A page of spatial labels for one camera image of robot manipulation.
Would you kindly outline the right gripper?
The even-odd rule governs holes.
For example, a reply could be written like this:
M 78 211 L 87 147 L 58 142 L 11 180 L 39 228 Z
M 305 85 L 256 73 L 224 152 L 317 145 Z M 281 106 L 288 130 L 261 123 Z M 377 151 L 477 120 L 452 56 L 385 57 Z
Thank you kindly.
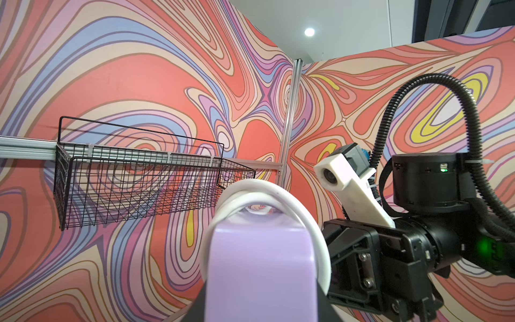
M 395 228 L 333 219 L 322 233 L 331 260 L 330 303 L 391 321 L 434 321 L 443 298 L 429 275 L 447 278 L 461 257 L 458 235 L 437 220 L 398 219 Z

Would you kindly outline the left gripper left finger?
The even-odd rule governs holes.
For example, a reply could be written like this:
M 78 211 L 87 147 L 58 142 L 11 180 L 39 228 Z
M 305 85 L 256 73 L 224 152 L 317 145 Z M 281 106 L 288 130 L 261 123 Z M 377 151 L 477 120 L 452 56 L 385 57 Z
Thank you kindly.
M 197 298 L 187 312 L 181 317 L 181 322 L 204 322 L 207 297 L 207 283 L 204 283 Z

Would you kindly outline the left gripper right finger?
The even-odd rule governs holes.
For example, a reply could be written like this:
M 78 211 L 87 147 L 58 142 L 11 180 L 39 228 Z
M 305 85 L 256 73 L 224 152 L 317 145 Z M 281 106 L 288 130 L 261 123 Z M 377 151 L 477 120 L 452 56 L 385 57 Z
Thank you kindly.
M 344 322 L 343 318 L 335 311 L 319 283 L 317 286 L 317 322 Z

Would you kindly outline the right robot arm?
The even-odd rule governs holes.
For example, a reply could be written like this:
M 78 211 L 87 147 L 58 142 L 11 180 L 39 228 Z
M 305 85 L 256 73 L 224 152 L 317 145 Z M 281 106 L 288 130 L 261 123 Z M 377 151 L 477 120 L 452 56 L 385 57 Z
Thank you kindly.
M 421 85 L 448 88 L 465 118 L 465 153 L 397 154 L 378 169 L 402 100 Z M 317 292 L 320 321 L 340 305 L 392 321 L 434 321 L 444 300 L 430 274 L 448 278 L 464 259 L 497 276 L 514 276 L 514 214 L 485 172 L 476 101 L 455 77 L 432 73 L 405 83 L 390 99 L 370 153 L 335 150 L 314 169 L 334 193 L 343 219 L 324 222 L 330 276 Z

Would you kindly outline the aluminium frame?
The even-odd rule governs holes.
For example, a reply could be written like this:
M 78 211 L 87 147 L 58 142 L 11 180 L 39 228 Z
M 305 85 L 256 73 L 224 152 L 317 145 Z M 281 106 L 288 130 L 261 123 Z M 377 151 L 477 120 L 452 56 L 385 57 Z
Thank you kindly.
M 240 163 L 253 169 L 276 171 L 276 184 L 284 189 L 287 188 L 288 184 L 288 153 L 290 151 L 290 142 L 292 128 L 295 122 L 296 108 L 299 102 L 298 96 L 303 64 L 304 63 L 301 59 L 296 59 L 292 65 L 290 96 L 286 107 L 286 118 L 284 121 L 284 129 L 280 143 L 278 162 L 246 160 L 241 158 L 234 158 L 232 160 L 233 162 Z M 55 141 L 1 136 L 2 159 L 54 161 L 55 150 Z

